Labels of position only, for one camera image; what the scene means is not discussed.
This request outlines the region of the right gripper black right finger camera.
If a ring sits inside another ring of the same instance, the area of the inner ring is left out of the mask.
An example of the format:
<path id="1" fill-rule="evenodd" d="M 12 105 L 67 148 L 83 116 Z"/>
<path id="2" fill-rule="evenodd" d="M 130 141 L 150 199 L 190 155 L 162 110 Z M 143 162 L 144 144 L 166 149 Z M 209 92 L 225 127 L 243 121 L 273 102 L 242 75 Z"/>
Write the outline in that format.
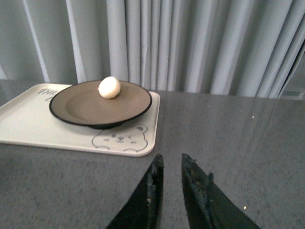
<path id="1" fill-rule="evenodd" d="M 182 184 L 189 226 L 192 229 L 258 229 L 205 174 L 189 155 L 182 154 Z"/>

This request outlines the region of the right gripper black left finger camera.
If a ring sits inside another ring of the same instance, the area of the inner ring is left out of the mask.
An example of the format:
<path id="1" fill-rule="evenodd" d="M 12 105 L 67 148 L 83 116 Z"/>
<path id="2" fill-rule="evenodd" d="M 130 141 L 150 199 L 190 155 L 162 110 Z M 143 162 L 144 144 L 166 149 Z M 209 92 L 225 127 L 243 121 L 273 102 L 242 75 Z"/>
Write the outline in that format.
<path id="1" fill-rule="evenodd" d="M 163 157 L 157 154 L 108 229 L 154 229 L 163 197 Z"/>

